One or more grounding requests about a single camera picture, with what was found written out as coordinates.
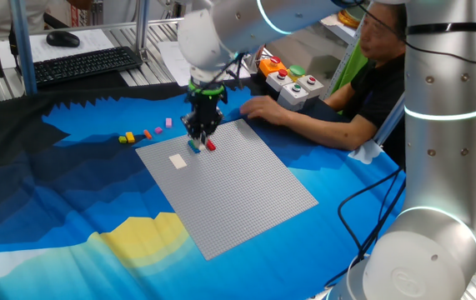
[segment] led light ring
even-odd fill
[[[462,225],[462,227],[468,229],[469,233],[471,233],[471,238],[474,240],[474,243],[476,244],[476,237],[473,233],[473,231],[471,230],[471,228],[469,228],[469,226],[467,226],[462,220],[460,220],[459,218],[457,218],[456,216],[448,213],[448,212],[445,212],[441,209],[437,209],[437,208],[434,208],[434,207],[412,207],[412,208],[409,208],[403,212],[401,212],[398,217],[400,217],[403,213],[407,213],[407,212],[410,212],[410,211],[413,211],[413,210],[421,210],[421,209],[427,209],[427,210],[431,210],[431,211],[434,211],[436,213],[442,213],[444,214],[445,216],[449,217],[449,218],[452,218],[454,221],[460,223],[460,225]]]
[[[256,2],[258,3],[258,9],[260,10],[260,13],[262,13],[263,19],[274,31],[276,31],[277,33],[284,34],[284,35],[291,34],[291,32],[287,32],[287,31],[284,31],[284,30],[276,27],[273,24],[273,22],[271,22],[271,20],[269,20],[267,13],[265,13],[265,11],[263,10],[262,0],[256,0]]]
[[[458,121],[458,120],[467,120],[470,118],[476,118],[476,112],[464,113],[459,115],[451,115],[451,116],[433,116],[422,114],[418,112],[412,112],[407,107],[404,107],[404,111],[415,118],[420,118],[423,120],[430,120],[430,121]]]

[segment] yellow pattern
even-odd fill
[[[129,217],[100,238],[126,268],[139,268],[176,252],[189,235],[176,213],[161,212],[155,219]]]

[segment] green button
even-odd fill
[[[306,75],[306,71],[304,71],[304,68],[301,66],[293,65],[289,67],[289,71],[294,75],[294,76],[304,76]]]

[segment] computer mouse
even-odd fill
[[[47,44],[56,47],[75,48],[80,45],[80,39],[69,32],[53,31],[47,35]]]

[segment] keyboard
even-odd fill
[[[143,62],[129,47],[87,52],[34,63],[38,88],[99,73],[137,68]]]

